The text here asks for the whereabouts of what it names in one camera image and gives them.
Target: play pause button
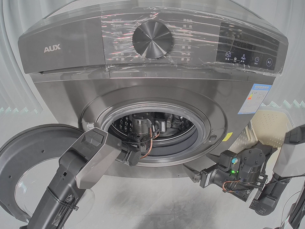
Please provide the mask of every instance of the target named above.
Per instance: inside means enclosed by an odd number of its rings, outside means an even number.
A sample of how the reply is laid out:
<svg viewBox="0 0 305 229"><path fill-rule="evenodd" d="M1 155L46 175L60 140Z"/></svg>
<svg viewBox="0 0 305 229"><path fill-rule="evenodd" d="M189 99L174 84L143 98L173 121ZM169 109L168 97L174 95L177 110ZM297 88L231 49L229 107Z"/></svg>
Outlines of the play pause button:
<svg viewBox="0 0 305 229"><path fill-rule="evenodd" d="M272 59L271 59L271 58L267 59L266 65L267 65L268 67L272 66Z"/></svg>

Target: plastic wrap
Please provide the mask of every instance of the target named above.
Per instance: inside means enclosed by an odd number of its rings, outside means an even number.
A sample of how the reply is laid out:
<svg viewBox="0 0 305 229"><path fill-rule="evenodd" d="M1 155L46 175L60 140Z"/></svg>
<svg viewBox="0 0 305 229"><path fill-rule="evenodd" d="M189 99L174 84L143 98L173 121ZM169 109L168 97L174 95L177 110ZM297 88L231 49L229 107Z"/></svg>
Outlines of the plastic wrap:
<svg viewBox="0 0 305 229"><path fill-rule="evenodd" d="M149 20L166 25L173 37L171 51L158 59L141 56L132 44L135 29ZM277 76L282 72L288 47L284 36L262 26L186 9L134 7L126 12L106 11L102 12L101 24L105 63L110 71L140 70L155 64Z"/></svg>

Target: yellow warning sticker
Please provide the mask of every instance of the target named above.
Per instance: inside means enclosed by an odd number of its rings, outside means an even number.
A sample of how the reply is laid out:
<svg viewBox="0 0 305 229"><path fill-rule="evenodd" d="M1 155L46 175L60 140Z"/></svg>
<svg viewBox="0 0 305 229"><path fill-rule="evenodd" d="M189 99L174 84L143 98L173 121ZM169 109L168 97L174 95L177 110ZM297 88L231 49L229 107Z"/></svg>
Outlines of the yellow warning sticker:
<svg viewBox="0 0 305 229"><path fill-rule="evenodd" d="M233 134L233 132L229 132L222 141L223 142L227 141L232 136L232 134Z"/></svg>

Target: front-load washing machine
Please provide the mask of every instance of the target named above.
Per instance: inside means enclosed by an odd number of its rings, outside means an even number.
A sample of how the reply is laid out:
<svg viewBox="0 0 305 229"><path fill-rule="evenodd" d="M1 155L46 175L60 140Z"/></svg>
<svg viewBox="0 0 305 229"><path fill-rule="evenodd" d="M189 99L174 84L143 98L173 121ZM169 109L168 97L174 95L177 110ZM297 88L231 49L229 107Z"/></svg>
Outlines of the front-load washing machine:
<svg viewBox="0 0 305 229"><path fill-rule="evenodd" d="M108 174L177 177L236 140L281 74L288 40L231 0L75 0L18 46L59 123L130 141L132 114L163 120L149 156Z"/></svg>

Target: rotary knob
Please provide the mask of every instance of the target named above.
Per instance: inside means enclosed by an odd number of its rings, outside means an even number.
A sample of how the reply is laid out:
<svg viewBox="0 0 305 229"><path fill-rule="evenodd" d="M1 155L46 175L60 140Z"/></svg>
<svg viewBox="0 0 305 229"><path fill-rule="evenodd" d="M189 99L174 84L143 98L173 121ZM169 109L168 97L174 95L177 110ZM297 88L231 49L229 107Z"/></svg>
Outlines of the rotary knob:
<svg viewBox="0 0 305 229"><path fill-rule="evenodd" d="M147 21L135 29L132 44L137 53L143 57L157 59L170 51L173 37L170 30L162 23Z"/></svg>

